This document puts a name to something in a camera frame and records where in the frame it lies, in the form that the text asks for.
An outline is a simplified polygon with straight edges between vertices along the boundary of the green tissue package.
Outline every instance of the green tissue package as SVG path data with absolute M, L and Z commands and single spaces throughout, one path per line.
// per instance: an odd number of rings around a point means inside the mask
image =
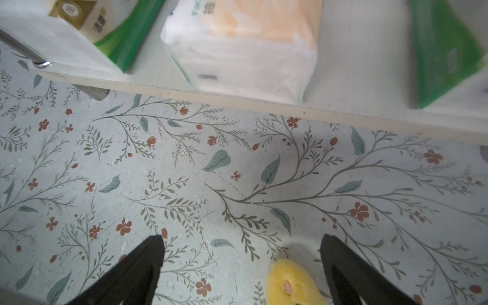
M 488 1 L 413 0 L 419 107 L 488 118 Z
M 0 0 L 0 30 L 46 61 L 126 72 L 164 0 Z

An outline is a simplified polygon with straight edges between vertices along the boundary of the tissue pack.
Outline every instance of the tissue pack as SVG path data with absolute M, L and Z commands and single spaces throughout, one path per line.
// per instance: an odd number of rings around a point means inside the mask
M 297 104 L 317 63 L 322 0 L 179 0 L 161 39 L 195 89 Z
M 412 6 L 420 108 L 488 118 L 488 1 Z
M 125 72 L 163 0 L 0 0 L 0 29 L 47 61 Z

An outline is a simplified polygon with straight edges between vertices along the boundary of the red flower pattern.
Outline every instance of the red flower pattern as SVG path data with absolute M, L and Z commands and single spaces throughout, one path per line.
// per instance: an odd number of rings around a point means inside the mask
M 297 128 L 298 127 L 298 125 L 297 125 L 298 120 L 301 120 L 301 119 L 290 117 L 286 122 L 288 123 L 288 126 L 293 127 L 293 128 Z
M 97 233 L 100 232 L 100 227 L 99 226 L 96 226 L 94 225 L 93 228 L 91 228 L 88 233 L 90 233 L 90 235 L 88 235 L 89 237 L 95 239 L 97 238 Z
M 124 236 L 125 233 L 130 232 L 130 226 L 131 225 L 132 225 L 132 222 L 125 223 L 125 218 L 122 219 L 122 224 L 117 225 L 117 232 L 120 231 L 121 235 Z
M 334 146 L 335 144 L 337 144 L 338 141 L 339 140 L 336 137 L 330 139 L 330 146 Z
M 147 146 L 151 147 L 154 144 L 156 144 L 156 138 L 150 137 L 149 139 L 147 139 Z
M 481 289 L 481 287 L 479 287 L 478 285 L 471 285 L 471 286 L 469 286 L 469 289 L 471 290 L 472 293 L 481 293 L 481 292 L 483 292 L 483 290 Z
M 241 177 L 241 174 L 238 174 L 237 171 L 234 172 L 234 175 L 230 176 L 231 179 L 234 179 L 237 182 L 237 179 Z
M 186 106 L 183 106 L 181 109 L 180 109 L 180 113 L 182 116 L 185 116 L 188 114 L 188 109 L 186 108 Z
M 90 181 L 86 184 L 88 187 L 85 189 L 85 192 L 93 192 L 93 188 L 95 187 L 95 184 L 92 183 L 90 184 Z
M 66 133 L 73 131 L 73 124 L 70 124 L 69 127 L 66 127 L 64 130 L 66 131 Z
M 27 184 L 27 187 L 32 191 L 34 187 L 38 186 L 39 183 L 36 182 L 37 178 L 32 179 L 32 182 Z
M 364 218 L 369 217 L 368 206 L 366 206 L 364 204 L 361 205 L 359 202 L 356 202 L 356 204 L 354 206 L 356 208 L 351 210 L 352 217 L 357 217 L 359 221 L 363 221 Z
M 197 287 L 197 294 L 200 294 L 203 297 L 207 296 L 207 292 L 212 291 L 212 286 L 207 284 L 207 281 L 204 278 L 202 278 L 195 286 Z
M 422 298 L 418 294 L 413 295 L 413 300 L 418 304 L 422 305 Z
M 436 154 L 432 149 L 429 149 L 428 152 L 424 154 L 424 157 L 427 158 L 427 162 L 439 164 L 439 160 L 444 159 L 440 154 Z
M 49 125 L 49 121 L 47 119 L 43 120 L 42 122 L 39 123 L 39 131 L 46 129 L 48 125 Z
M 214 136 L 210 136 L 208 138 L 209 138 L 209 140 L 207 141 L 208 145 L 214 146 L 215 144 L 217 144 L 217 138 L 215 138 Z
M 49 231 L 54 230 L 54 227 L 58 225 L 58 221 L 54 221 L 54 216 L 51 217 L 49 223 L 46 223 L 46 229 L 49 229 Z

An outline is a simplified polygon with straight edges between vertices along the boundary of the floral floor mat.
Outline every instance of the floral floor mat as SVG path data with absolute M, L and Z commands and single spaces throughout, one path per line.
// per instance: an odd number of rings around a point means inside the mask
M 1 289 L 66 303 L 161 234 L 154 304 L 265 305 L 287 256 L 328 297 L 318 248 L 334 234 L 419 304 L 488 298 L 479 146 L 116 91 L 97 102 L 0 50 Z

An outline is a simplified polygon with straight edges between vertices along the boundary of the white shelf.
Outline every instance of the white shelf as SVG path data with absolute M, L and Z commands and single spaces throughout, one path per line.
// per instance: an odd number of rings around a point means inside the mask
M 408 1 L 325 0 L 318 64 L 303 106 L 192 90 L 159 38 L 175 3 L 166 0 L 128 74 L 60 64 L 37 73 L 73 84 L 488 145 L 488 119 L 415 109 Z

